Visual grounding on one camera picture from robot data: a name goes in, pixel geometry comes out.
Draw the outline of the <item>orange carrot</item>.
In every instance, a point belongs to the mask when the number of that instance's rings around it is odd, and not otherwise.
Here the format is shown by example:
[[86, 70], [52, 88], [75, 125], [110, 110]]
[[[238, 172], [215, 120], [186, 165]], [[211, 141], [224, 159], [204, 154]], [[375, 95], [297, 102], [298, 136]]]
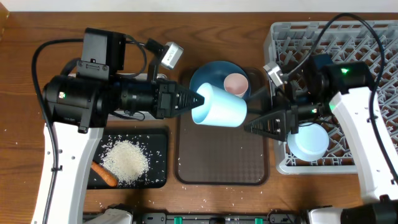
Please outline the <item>orange carrot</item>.
[[91, 163], [91, 168], [106, 182], [108, 186], [116, 187], [118, 185], [117, 178], [115, 178], [115, 176], [104, 167], [93, 161]]

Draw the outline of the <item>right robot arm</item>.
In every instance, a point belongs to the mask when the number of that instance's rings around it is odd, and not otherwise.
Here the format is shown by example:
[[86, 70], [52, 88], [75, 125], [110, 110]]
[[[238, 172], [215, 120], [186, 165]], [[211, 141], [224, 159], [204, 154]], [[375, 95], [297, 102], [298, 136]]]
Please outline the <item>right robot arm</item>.
[[334, 116], [353, 156], [363, 205], [304, 211], [296, 223], [397, 223], [397, 152], [377, 101], [365, 62], [333, 63], [328, 54], [304, 62], [309, 90], [302, 96], [274, 96], [275, 108], [244, 125], [244, 130], [278, 141], [299, 131], [299, 122]]

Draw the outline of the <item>light blue cup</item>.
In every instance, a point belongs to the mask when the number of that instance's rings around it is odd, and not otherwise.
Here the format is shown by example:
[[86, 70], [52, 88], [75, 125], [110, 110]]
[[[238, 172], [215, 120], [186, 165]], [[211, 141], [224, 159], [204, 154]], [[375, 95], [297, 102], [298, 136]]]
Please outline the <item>light blue cup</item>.
[[192, 109], [195, 124], [236, 128], [246, 119], [247, 104], [242, 98], [209, 83], [202, 84], [197, 93], [205, 100]]

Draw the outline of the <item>pink cup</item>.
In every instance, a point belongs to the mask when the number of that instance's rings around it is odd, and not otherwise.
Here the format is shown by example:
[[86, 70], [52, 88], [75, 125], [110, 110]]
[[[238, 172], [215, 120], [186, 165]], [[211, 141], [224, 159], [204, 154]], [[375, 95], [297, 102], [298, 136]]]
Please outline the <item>pink cup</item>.
[[242, 98], [248, 91], [249, 81], [243, 74], [231, 73], [225, 78], [223, 86], [228, 93]]

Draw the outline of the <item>dark blue plate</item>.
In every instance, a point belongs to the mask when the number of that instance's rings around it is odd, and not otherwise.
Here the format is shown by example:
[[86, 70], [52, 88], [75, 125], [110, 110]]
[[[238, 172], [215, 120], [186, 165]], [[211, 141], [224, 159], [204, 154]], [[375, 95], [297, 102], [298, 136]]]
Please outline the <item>dark blue plate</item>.
[[189, 89], [197, 91], [203, 83], [209, 83], [224, 90], [224, 80], [232, 73], [242, 74], [249, 80], [246, 72], [238, 65], [228, 61], [213, 61], [198, 68], [190, 79]]

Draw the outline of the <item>white bowl blue rim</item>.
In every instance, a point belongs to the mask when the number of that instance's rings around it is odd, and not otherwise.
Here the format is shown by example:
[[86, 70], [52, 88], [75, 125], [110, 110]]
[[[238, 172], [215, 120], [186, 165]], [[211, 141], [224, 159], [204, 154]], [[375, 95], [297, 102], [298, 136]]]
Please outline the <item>white bowl blue rim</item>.
[[291, 153], [302, 161], [312, 162], [321, 159], [329, 146], [326, 130], [317, 123], [304, 123], [298, 133], [289, 133], [287, 145]]

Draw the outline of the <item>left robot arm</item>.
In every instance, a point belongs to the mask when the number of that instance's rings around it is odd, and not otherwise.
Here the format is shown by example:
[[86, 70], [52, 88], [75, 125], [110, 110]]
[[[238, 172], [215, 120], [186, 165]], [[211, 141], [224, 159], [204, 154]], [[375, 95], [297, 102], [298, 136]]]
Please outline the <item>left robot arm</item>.
[[45, 121], [45, 155], [33, 223], [81, 223], [96, 148], [109, 116], [143, 121], [173, 118], [204, 103], [198, 93], [158, 77], [183, 54], [175, 42], [137, 42], [130, 35], [87, 28], [82, 55], [44, 87], [32, 57], [35, 93]]

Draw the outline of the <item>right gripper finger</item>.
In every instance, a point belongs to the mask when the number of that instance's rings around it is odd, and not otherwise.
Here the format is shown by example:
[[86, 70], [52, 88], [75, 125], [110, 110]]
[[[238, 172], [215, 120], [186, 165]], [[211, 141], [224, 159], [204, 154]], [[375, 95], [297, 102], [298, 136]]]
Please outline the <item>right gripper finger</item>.
[[251, 94], [251, 96], [247, 99], [247, 102], [250, 103], [252, 101], [264, 101], [264, 100], [268, 100], [270, 98], [270, 92], [268, 87], [263, 86], [260, 89], [258, 89], [256, 92], [254, 92], [253, 94]]
[[286, 114], [286, 110], [268, 112], [245, 124], [244, 130], [284, 142], [287, 139]]

